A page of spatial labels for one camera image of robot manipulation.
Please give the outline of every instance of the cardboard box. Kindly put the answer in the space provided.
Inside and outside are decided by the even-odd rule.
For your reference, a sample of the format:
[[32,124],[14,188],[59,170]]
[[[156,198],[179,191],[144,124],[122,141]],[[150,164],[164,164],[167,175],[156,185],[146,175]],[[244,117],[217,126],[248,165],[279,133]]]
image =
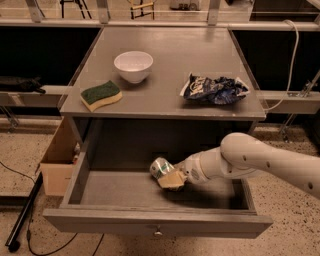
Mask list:
[[46,195],[64,196],[75,166],[76,145],[69,122],[63,119],[40,163]]

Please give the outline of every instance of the white bowl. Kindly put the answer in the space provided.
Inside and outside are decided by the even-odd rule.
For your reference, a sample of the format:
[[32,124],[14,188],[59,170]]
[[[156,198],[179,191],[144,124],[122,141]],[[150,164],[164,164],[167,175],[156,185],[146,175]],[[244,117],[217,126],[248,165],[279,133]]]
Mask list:
[[120,76],[132,84],[142,82],[151,73],[152,63],[151,55],[139,51],[122,53],[114,60]]

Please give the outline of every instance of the cabinet top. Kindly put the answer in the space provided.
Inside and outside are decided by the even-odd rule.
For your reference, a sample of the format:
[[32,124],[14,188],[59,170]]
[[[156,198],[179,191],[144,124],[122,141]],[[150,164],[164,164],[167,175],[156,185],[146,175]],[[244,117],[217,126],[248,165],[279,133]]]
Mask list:
[[[154,61],[151,74],[139,85],[123,80],[113,64],[116,56],[133,50],[149,53]],[[190,102],[179,96],[190,73],[213,79],[239,77],[250,87],[251,93],[232,105]],[[80,93],[109,80],[120,87],[123,98],[90,113],[81,102]],[[265,119],[229,31],[212,27],[105,27],[61,113],[65,116],[110,118]]]

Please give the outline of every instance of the green sponge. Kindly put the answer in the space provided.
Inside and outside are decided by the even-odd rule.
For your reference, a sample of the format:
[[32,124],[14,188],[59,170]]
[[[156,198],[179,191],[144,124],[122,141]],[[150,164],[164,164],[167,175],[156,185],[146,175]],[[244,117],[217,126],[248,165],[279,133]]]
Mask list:
[[91,112],[104,105],[115,103],[121,98],[119,87],[112,81],[91,87],[81,93],[82,102]]

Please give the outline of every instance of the crumpled bag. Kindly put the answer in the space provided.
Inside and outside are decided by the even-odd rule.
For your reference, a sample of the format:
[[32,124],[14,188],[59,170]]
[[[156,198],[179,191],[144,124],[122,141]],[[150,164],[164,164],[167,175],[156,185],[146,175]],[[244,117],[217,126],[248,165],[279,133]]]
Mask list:
[[219,77],[211,79],[190,74],[180,95],[187,100],[196,100],[216,105],[235,103],[250,93],[249,87],[239,78]]
[[0,76],[0,91],[46,93],[45,90],[41,89],[42,85],[39,80],[40,77]]

